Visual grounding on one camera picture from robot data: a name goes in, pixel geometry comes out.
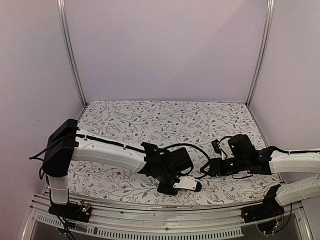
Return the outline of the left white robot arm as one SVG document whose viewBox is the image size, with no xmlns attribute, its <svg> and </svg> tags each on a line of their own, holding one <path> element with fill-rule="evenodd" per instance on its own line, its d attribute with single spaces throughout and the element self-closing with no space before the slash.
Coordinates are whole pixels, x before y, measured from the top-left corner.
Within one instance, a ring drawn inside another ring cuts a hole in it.
<svg viewBox="0 0 320 240">
<path fill-rule="evenodd" d="M 93 135 L 79 128 L 76 119 L 67 119 L 48 138 L 47 146 L 31 156 L 42 161 L 49 184 L 49 213 L 86 222 L 91 205 L 69 201 L 68 170 L 71 161 L 90 161 L 125 168 L 159 182 L 157 191 L 175 196 L 179 190 L 201 189 L 198 181 L 185 171 L 193 169 L 187 150 L 159 148 L 152 143 L 129 144 Z"/>
</svg>

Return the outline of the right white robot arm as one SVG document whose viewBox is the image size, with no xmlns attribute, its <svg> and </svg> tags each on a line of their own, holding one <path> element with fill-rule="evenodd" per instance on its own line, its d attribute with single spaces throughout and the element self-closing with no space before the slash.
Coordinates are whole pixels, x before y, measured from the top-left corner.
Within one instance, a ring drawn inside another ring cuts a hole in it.
<svg viewBox="0 0 320 240">
<path fill-rule="evenodd" d="M 262 203 L 241 209 L 245 223 L 265 220 L 284 214 L 284 206 L 320 195 L 319 150 L 282 150 L 269 146 L 255 149 L 246 134 L 228 136 L 233 154 L 230 158 L 211 158 L 200 168 L 210 177 L 224 177 L 249 171 L 253 175 L 279 173 L 312 173 L 313 176 L 290 184 L 272 186 Z"/>
</svg>

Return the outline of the floral patterned table mat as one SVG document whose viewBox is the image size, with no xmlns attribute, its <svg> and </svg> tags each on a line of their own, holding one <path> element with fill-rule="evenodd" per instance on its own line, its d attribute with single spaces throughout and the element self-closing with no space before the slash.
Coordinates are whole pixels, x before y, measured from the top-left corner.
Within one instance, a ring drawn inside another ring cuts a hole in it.
<svg viewBox="0 0 320 240">
<path fill-rule="evenodd" d="M 78 125 L 92 134 L 117 142 L 148 142 L 161 148 L 186 143 L 194 164 L 191 175 L 201 175 L 207 157 L 216 156 L 211 145 L 220 140 L 231 155 L 227 137 L 246 134 L 257 149 L 265 147 L 258 127 L 243 103 L 196 101 L 102 100 L 86 108 Z M 261 201 L 270 187 L 281 183 L 277 175 L 246 177 L 242 172 L 227 177 L 200 179 L 200 192 L 180 191 L 169 196 L 157 191 L 152 177 L 124 168 L 90 161 L 73 161 L 68 171 L 70 195 L 89 200 L 165 206 L 230 205 Z"/>
</svg>

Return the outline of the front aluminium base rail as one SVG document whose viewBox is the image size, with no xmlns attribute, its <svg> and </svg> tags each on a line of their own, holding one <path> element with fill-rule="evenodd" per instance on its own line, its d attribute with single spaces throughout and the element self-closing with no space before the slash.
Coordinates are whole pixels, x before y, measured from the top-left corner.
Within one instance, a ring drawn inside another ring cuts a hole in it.
<svg viewBox="0 0 320 240">
<path fill-rule="evenodd" d="M 271 218 L 245 222 L 242 204 L 169 206 L 98 200 L 72 194 L 70 201 L 91 203 L 89 222 L 74 222 L 66 234 L 49 213 L 48 192 L 35 193 L 22 228 L 22 240 L 313 240 L 301 203 L 285 207 L 275 233 L 267 234 Z"/>
</svg>

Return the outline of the right aluminium frame post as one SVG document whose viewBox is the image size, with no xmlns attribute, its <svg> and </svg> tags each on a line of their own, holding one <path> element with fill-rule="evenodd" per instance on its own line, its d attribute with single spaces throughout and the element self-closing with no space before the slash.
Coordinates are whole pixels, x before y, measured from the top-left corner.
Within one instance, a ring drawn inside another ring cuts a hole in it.
<svg viewBox="0 0 320 240">
<path fill-rule="evenodd" d="M 266 5 L 265 19 L 264 19 L 264 25 L 263 25 L 263 31 L 262 31 L 262 39 L 261 39 L 261 43 L 260 43 L 260 47 L 259 47 L 258 57 L 257 57 L 257 61 L 255 64 L 249 92 L 248 92 L 246 102 L 245 102 L 245 104 L 248 108 L 250 108 L 252 105 L 253 98 L 254 98 L 256 88 L 258 85 L 259 77 L 261 74 L 261 70 L 263 67 L 263 62 L 264 62 L 265 54 L 267 51 L 269 36 L 270 36 L 270 32 L 271 32 L 271 27 L 272 27 L 274 7 L 275 7 L 275 1 L 268 0 L 267 5 Z"/>
</svg>

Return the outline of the aluminium frame post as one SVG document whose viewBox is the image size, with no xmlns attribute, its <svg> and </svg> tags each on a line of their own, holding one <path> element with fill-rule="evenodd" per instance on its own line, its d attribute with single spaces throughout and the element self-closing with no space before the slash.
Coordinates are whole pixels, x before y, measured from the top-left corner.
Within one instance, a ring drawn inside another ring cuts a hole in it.
<svg viewBox="0 0 320 240">
<path fill-rule="evenodd" d="M 272 27 L 274 7 L 275 7 L 275 1 L 268 0 L 267 5 L 266 5 L 265 19 L 264 19 L 264 25 L 263 25 L 263 31 L 262 31 L 262 39 L 261 39 L 261 43 L 260 43 L 260 47 L 259 47 L 258 57 L 257 57 L 257 61 L 255 64 L 249 92 L 248 92 L 246 102 L 245 102 L 245 104 L 248 108 L 250 108 L 252 105 L 253 98 L 254 98 L 256 88 L 258 85 L 259 77 L 261 74 L 261 70 L 263 67 L 263 62 L 264 62 L 265 54 L 267 51 L 269 36 L 270 36 L 270 32 L 271 32 L 271 27 Z"/>
<path fill-rule="evenodd" d="M 74 55 L 73 51 L 73 46 L 72 46 L 72 39 L 70 35 L 70 30 L 68 26 L 68 19 L 67 19 L 67 12 L 66 12 L 66 5 L 64 0 L 57 0 L 57 9 L 58 9 L 58 15 L 59 15 L 59 20 L 60 20 L 60 25 L 61 25 L 61 30 L 62 30 L 62 37 L 63 41 L 65 44 L 65 49 L 66 49 L 66 54 L 68 57 L 69 65 L 70 65 L 70 70 L 71 74 L 73 77 L 73 81 L 75 84 L 75 88 L 77 90 L 78 97 L 80 99 L 80 102 L 83 107 L 87 106 L 87 100 L 85 97 L 85 92 L 83 85 L 81 83 L 78 67 L 77 67 L 77 62 L 76 58 Z"/>
</svg>

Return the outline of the left aluminium frame post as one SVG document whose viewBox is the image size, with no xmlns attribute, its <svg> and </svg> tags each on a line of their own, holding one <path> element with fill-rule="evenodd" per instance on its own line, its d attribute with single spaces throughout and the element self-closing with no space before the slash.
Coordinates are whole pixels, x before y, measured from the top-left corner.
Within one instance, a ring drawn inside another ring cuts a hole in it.
<svg viewBox="0 0 320 240">
<path fill-rule="evenodd" d="M 58 15 L 59 15 L 59 20 L 60 20 L 60 25 L 61 25 L 61 30 L 62 30 L 62 37 L 63 41 L 65 44 L 65 49 L 66 49 L 66 54 L 68 57 L 69 65 L 70 65 L 70 70 L 71 74 L 73 77 L 73 81 L 75 84 L 75 88 L 77 90 L 78 97 L 80 99 L 80 102 L 83 107 L 87 106 L 87 100 L 85 97 L 85 92 L 83 85 L 81 83 L 78 67 L 77 67 L 77 62 L 76 58 L 74 55 L 73 51 L 73 46 L 72 46 L 72 39 L 70 35 L 70 30 L 68 26 L 68 19 L 67 19 L 67 12 L 66 12 L 66 5 L 64 0 L 57 0 L 57 9 L 58 9 Z"/>
</svg>

